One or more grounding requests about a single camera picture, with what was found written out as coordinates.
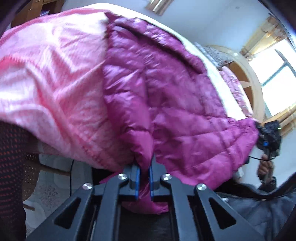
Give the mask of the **person right hand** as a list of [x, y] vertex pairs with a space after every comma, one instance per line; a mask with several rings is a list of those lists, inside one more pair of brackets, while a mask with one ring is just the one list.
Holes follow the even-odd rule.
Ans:
[[266, 154], [263, 154], [257, 169], [257, 176], [262, 184], [276, 185], [276, 178], [273, 175], [274, 167], [274, 162], [270, 160]]

